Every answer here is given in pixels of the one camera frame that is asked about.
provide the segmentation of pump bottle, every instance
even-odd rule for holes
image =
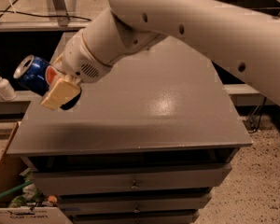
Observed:
[[[10,85],[9,81],[0,77],[0,95],[5,101],[11,101],[17,97],[17,93]]]

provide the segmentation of desk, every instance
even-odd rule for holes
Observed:
[[[210,61],[173,38],[82,89],[66,112],[34,98],[7,152],[75,223],[194,221],[251,145]]]

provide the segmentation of can lid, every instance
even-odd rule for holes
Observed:
[[[26,71],[30,68],[35,56],[29,55],[27,56],[22,62],[19,64],[18,68],[16,69],[15,73],[13,74],[13,77],[18,79],[22,75],[26,73]]]

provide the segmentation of green object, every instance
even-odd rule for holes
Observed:
[[[23,184],[20,184],[20,185],[14,187],[14,188],[12,188],[12,189],[6,190],[6,191],[0,193],[0,199],[3,198],[3,197],[5,197],[5,196],[8,196],[9,194],[11,194],[11,193],[13,193],[13,192],[15,192],[15,191],[17,191],[17,190],[20,190],[20,189],[22,189],[22,188],[27,187],[27,186],[30,185],[30,184],[32,184],[31,181],[26,181],[26,182],[24,182]]]

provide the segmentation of gray tabletop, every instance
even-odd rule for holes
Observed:
[[[65,34],[56,54],[63,49]],[[8,154],[78,155],[251,145],[209,60],[167,38],[82,85],[78,104],[51,111],[34,98]]]

